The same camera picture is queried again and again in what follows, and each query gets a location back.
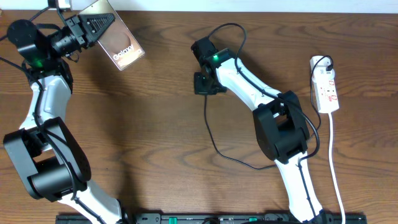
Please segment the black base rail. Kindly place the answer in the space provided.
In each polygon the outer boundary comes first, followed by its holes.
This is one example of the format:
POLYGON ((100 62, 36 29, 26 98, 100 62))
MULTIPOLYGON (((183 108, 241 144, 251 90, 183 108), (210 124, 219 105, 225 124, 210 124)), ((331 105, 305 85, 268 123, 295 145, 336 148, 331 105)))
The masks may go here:
MULTIPOLYGON (((322 212, 311 223, 324 224, 367 224, 368 219, 365 215, 351 214, 342 220, 340 215, 322 212)), ((134 215, 132 218, 122 218, 118 223, 135 224, 239 224, 239 223, 298 223, 299 221, 288 213, 265 213, 257 215, 162 215, 159 213, 142 213, 134 215)))

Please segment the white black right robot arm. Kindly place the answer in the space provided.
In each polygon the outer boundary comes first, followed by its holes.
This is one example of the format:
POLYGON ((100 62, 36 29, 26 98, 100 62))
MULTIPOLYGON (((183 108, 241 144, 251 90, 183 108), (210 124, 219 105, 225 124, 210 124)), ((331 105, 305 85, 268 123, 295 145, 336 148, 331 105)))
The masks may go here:
POLYGON ((204 37, 191 50, 202 72, 194 81, 198 95, 232 91, 252 111, 261 151, 275 162, 289 198, 289 210, 300 222, 313 222, 322 206, 308 170, 307 141, 311 124, 297 95, 281 93, 250 72, 230 49, 218 50, 204 37))

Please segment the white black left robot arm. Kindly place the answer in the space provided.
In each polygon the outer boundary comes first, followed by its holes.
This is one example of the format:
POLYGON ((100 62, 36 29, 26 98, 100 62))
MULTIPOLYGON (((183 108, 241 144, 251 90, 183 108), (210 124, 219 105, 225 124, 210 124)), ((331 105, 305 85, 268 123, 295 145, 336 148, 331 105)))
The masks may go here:
POLYGON ((73 92, 68 61, 114 20, 111 13, 75 15, 59 27, 20 19, 6 34, 23 56, 19 70, 32 90, 26 119, 3 139, 6 152, 32 198, 68 205, 92 223, 129 223, 129 217, 91 178, 88 159, 64 122, 73 92))

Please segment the white power strip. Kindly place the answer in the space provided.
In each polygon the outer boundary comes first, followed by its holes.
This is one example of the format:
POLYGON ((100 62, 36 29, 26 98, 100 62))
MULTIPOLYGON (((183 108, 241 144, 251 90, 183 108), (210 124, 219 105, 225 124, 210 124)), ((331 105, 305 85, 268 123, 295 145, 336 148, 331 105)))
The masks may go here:
POLYGON ((340 108, 335 85, 335 71, 316 69, 312 76, 315 87, 317 110, 319 113, 332 113, 340 108))

